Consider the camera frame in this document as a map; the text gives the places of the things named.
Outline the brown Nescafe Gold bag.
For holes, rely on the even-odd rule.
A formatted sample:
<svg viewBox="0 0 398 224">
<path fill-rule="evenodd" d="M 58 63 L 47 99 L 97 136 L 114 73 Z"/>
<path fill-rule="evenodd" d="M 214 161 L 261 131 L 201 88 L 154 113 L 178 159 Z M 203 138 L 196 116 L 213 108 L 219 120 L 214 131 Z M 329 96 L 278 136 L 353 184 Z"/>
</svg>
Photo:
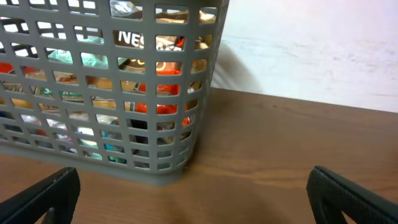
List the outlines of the brown Nescafe Gold bag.
<svg viewBox="0 0 398 224">
<path fill-rule="evenodd" d="M 135 5 L 131 1 L 110 0 L 110 11 L 113 17 L 124 19 L 141 20 L 143 18 L 142 7 Z M 185 24 L 188 21 L 188 8 L 179 6 L 175 9 L 166 5 L 159 5 L 155 9 L 155 19 L 163 23 Z M 216 8 L 204 7 L 199 12 L 199 22 L 201 24 L 212 24 L 216 22 Z M 114 42 L 116 45 L 131 47 L 135 49 L 144 48 L 144 35 L 140 32 L 113 31 Z M 212 35 L 200 35 L 195 39 L 194 49 L 203 50 L 210 47 Z M 181 52 L 184 48 L 185 38 L 179 35 L 157 35 L 155 37 L 155 49 L 157 51 Z M 141 59 L 120 58 L 121 70 L 143 73 L 145 61 Z M 182 70 L 182 62 L 156 62 L 156 74 L 158 75 L 179 75 Z M 196 73 L 206 68 L 206 60 L 194 61 L 191 72 Z"/>
</svg>

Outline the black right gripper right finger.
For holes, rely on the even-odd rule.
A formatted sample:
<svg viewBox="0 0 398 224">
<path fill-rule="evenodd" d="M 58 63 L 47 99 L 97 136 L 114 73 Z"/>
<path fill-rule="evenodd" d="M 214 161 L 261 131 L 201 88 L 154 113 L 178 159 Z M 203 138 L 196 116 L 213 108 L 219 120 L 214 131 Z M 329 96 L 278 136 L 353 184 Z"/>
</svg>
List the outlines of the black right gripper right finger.
<svg viewBox="0 0 398 224">
<path fill-rule="evenodd" d="M 397 224 L 397 204 L 323 166 L 315 166 L 307 181 L 307 195 L 317 224 Z"/>
</svg>

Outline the grey plastic mesh basket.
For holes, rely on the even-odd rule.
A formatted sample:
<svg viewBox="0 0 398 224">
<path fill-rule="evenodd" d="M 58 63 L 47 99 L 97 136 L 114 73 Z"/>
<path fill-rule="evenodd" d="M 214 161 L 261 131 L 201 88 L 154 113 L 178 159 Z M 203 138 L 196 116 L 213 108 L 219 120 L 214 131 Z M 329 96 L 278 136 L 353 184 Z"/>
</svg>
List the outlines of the grey plastic mesh basket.
<svg viewBox="0 0 398 224">
<path fill-rule="evenodd" d="M 14 74 L 1 72 L 1 113 L 11 113 L 14 119 L 1 117 L 1 152 L 31 157 L 45 161 L 66 164 L 81 169 L 122 177 L 125 179 L 165 185 L 175 182 L 183 172 L 192 155 L 200 128 L 203 112 L 208 101 L 213 70 L 215 68 L 224 22 L 228 11 L 228 1 L 131 1 L 141 6 L 141 20 L 113 17 L 110 1 L 2 1 L 1 2 L 1 63 L 10 63 Z M 163 23 L 155 19 L 155 9 L 159 5 L 188 8 L 188 21 L 185 24 Z M 201 24 L 199 12 L 204 7 L 216 8 L 216 22 Z M 140 32 L 144 35 L 144 48 L 135 49 L 116 45 L 113 31 Z M 195 39 L 200 35 L 212 35 L 209 48 L 194 49 Z M 179 35 L 185 38 L 181 52 L 157 51 L 157 35 Z M 104 44 L 82 42 L 89 36 L 102 37 Z M 48 59 L 57 49 L 70 51 L 72 64 Z M 105 55 L 108 69 L 84 66 L 81 53 Z M 145 61 L 143 73 L 121 70 L 120 58 L 141 59 Z M 191 72 L 194 61 L 206 60 L 206 68 Z M 179 75 L 156 74 L 156 62 L 182 62 Z M 23 67 L 35 67 L 45 73 L 45 79 L 28 78 Z M 54 72 L 76 75 L 77 84 L 66 84 L 55 78 Z M 87 76 L 107 78 L 112 89 L 92 88 L 87 84 Z M 123 91 L 123 80 L 145 83 L 143 95 Z M 4 83 L 20 84 L 23 91 L 11 91 Z M 179 85 L 176 96 L 158 96 L 157 85 Z M 52 97 L 36 95 L 32 88 L 48 89 Z M 72 92 L 82 96 L 81 103 L 66 100 L 61 92 Z M 96 107 L 93 98 L 114 100 L 115 109 Z M 16 107 L 14 100 L 28 101 L 32 108 Z M 147 105 L 146 113 L 125 110 L 127 101 L 142 102 Z M 56 106 L 57 111 L 45 111 L 43 105 Z M 158 114 L 157 105 L 177 105 L 174 114 Z M 69 113 L 82 111 L 88 114 L 88 121 L 71 119 Z M 20 115 L 29 114 L 41 120 L 41 125 L 25 123 Z M 96 115 L 104 114 L 119 119 L 118 125 L 100 124 Z M 183 119 L 190 117 L 193 123 L 183 126 Z M 67 130 L 51 128 L 47 119 L 56 119 L 67 125 Z M 5 124 L 22 128 L 22 132 L 8 131 Z M 74 126 L 92 128 L 94 135 L 78 134 Z M 47 137 L 31 135 L 28 128 L 43 129 Z M 121 134 L 121 140 L 102 138 L 100 130 Z M 54 139 L 54 133 L 67 134 L 73 142 Z M 15 142 L 17 136 L 29 141 L 28 144 Z M 93 149 L 79 144 L 79 139 L 98 143 Z M 36 141 L 52 144 L 53 149 L 39 147 Z M 104 149 L 104 144 L 122 146 L 124 152 Z M 59 149 L 60 145 L 78 150 L 70 154 Z M 98 152 L 102 160 L 85 157 L 82 151 Z M 126 164 L 108 161 L 108 156 L 121 157 Z"/>
</svg>

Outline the red spaghetti packet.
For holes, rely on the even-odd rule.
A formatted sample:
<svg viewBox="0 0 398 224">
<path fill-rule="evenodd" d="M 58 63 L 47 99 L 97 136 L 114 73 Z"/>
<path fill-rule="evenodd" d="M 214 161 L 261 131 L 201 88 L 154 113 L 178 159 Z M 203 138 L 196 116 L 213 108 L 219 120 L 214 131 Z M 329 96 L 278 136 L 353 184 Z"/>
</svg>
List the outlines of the red spaghetti packet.
<svg viewBox="0 0 398 224">
<path fill-rule="evenodd" d="M 38 68 L 35 67 L 23 67 L 22 71 L 28 78 L 36 78 L 39 80 L 45 79 L 45 73 L 42 70 L 39 70 Z M 8 74 L 14 74 L 15 71 L 13 69 L 13 66 L 10 63 L 1 63 L 1 72 L 2 73 L 8 73 Z M 180 72 L 178 70 L 169 70 L 169 71 L 160 71 L 159 72 L 161 75 L 179 75 Z M 66 84 L 77 84 L 78 80 L 76 75 L 72 73 L 65 73 L 65 72 L 54 72 L 55 78 Z M 92 88 L 99 88 L 103 90 L 110 90 L 112 89 L 112 84 L 111 81 L 107 78 L 99 78 L 99 77 L 91 77 L 87 76 L 87 84 L 89 84 L 90 87 Z M 22 92 L 23 89 L 20 86 L 20 84 L 9 84 L 9 83 L 4 83 L 3 87 L 6 88 L 7 86 L 11 87 L 11 91 L 18 91 Z M 146 92 L 146 84 L 145 83 L 136 83 L 132 81 L 127 81 L 123 80 L 121 82 L 121 87 L 123 91 L 131 92 L 131 93 L 136 93 L 139 95 L 143 95 Z M 33 87 L 32 91 L 36 95 L 42 95 L 44 97 L 52 97 L 52 92 L 48 89 L 39 89 L 37 87 Z M 158 96 L 176 96 L 179 94 L 180 91 L 180 86 L 179 85 L 157 85 L 156 86 L 156 91 Z M 76 102 L 76 103 L 81 103 L 83 101 L 82 96 L 77 93 L 72 93 L 72 92 L 61 92 L 61 95 L 65 97 L 66 100 Z M 31 109 L 32 105 L 28 101 L 24 100 L 14 100 L 13 101 L 14 105 L 16 107 L 20 108 L 28 108 Z M 102 108 L 109 108 L 109 109 L 115 109 L 116 104 L 114 100 L 110 99 L 102 99 L 99 97 L 94 97 L 93 98 L 93 105 L 96 107 L 102 107 Z M 132 101 L 127 101 L 124 103 L 125 110 L 127 111 L 133 111 L 136 113 L 146 113 L 147 112 L 147 105 L 142 102 L 132 102 Z M 41 108 L 45 111 L 57 111 L 58 108 L 56 106 L 49 106 L 49 105 L 43 105 Z M 177 112 L 177 105 L 157 105 L 157 113 L 158 114 L 174 114 Z M 186 117 L 183 119 L 182 125 L 183 126 L 188 126 L 189 124 L 193 123 L 193 119 L 190 117 Z"/>
</svg>

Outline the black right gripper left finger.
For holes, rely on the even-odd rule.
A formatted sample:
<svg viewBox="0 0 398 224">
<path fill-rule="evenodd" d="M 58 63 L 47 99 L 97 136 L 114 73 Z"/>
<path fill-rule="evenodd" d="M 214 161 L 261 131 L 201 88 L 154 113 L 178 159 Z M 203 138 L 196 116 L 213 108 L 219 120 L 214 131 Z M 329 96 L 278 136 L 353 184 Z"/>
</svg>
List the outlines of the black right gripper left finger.
<svg viewBox="0 0 398 224">
<path fill-rule="evenodd" d="M 74 167 L 64 167 L 1 202 L 1 223 L 65 223 L 73 220 L 80 196 L 80 178 Z"/>
</svg>

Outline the mint green pouch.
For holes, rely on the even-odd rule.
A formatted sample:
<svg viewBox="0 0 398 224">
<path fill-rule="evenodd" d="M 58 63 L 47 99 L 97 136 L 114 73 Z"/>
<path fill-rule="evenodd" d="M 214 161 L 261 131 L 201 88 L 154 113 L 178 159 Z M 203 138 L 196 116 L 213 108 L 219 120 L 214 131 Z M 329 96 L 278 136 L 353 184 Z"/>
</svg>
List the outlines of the mint green pouch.
<svg viewBox="0 0 398 224">
<path fill-rule="evenodd" d="M 104 44 L 104 39 L 102 37 L 89 36 L 87 39 L 81 39 L 82 42 L 89 44 Z M 48 59 L 51 61 L 56 61 L 60 63 L 72 64 L 73 59 L 70 51 L 57 49 L 52 51 L 48 55 Z M 84 66 L 108 69 L 108 58 L 105 55 L 91 54 L 91 53 L 81 53 L 81 62 Z"/>
</svg>

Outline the tissue pack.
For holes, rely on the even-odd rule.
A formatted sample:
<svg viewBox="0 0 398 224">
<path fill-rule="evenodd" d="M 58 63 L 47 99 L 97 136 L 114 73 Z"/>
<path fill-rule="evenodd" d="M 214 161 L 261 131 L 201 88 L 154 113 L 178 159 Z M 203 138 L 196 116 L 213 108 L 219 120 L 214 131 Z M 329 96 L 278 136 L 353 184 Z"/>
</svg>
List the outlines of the tissue pack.
<svg viewBox="0 0 398 224">
<path fill-rule="evenodd" d="M 14 119 L 13 115 L 8 112 L 2 112 L 1 117 L 7 118 L 7 119 Z M 37 117 L 35 117 L 33 115 L 22 114 L 22 115 L 20 115 L 20 117 L 23 120 L 23 122 L 25 122 L 25 123 L 31 123 L 31 124 L 36 124 L 36 125 L 42 124 L 41 120 L 39 120 Z M 84 113 L 82 111 L 71 112 L 71 113 L 69 113 L 69 117 L 71 119 L 81 119 L 84 121 L 88 121 L 88 114 Z M 97 119 L 97 122 L 99 122 L 100 124 L 110 124 L 110 125 L 118 125 L 119 124 L 119 119 L 115 116 L 97 114 L 96 119 Z M 51 128 L 62 129 L 64 131 L 67 130 L 67 125 L 59 120 L 47 119 L 46 122 L 47 122 L 48 126 Z M 15 125 L 11 125 L 11 124 L 5 124 L 4 129 L 6 129 L 8 131 L 15 131 L 18 133 L 22 132 L 22 128 L 15 126 Z M 48 136 L 46 131 L 43 129 L 28 128 L 27 130 L 31 135 L 44 136 L 44 137 Z M 85 134 L 85 135 L 89 135 L 89 136 L 94 135 L 93 129 L 89 128 L 89 127 L 85 127 L 85 126 L 74 126 L 73 130 L 78 134 Z M 121 134 L 118 132 L 107 131 L 107 130 L 101 129 L 99 131 L 99 133 L 102 138 L 115 139 L 115 140 L 122 139 Z M 73 142 L 72 137 L 67 134 L 54 133 L 53 137 L 54 137 L 54 139 L 59 140 L 59 141 L 66 141 L 66 142 L 70 142 L 70 143 Z M 23 138 L 20 138 L 17 136 L 14 136 L 13 140 L 15 142 L 19 142 L 19 143 L 23 143 L 23 144 L 29 143 L 29 141 L 27 139 L 23 139 Z M 93 149 L 98 148 L 98 143 L 95 141 L 91 141 L 91 140 L 87 140 L 87 139 L 79 139 L 78 142 L 80 145 L 85 146 L 85 147 L 90 147 Z M 52 144 L 49 142 L 36 141 L 35 143 L 39 147 L 53 149 Z M 75 148 L 72 148 L 70 146 L 60 145 L 59 149 L 63 152 L 67 152 L 70 154 L 78 154 L 78 150 Z M 107 151 L 112 151 L 112 152 L 120 152 L 120 153 L 124 152 L 124 148 L 122 146 L 108 144 L 108 143 L 104 144 L 104 149 Z M 84 150 L 84 151 L 82 151 L 82 153 L 85 157 L 89 157 L 89 158 L 96 159 L 96 160 L 102 160 L 102 158 L 103 158 L 102 155 L 98 152 L 90 152 L 90 151 Z M 115 162 L 118 164 L 126 164 L 127 163 L 126 159 L 123 159 L 121 157 L 115 157 L 115 156 L 108 156 L 108 161 Z"/>
</svg>

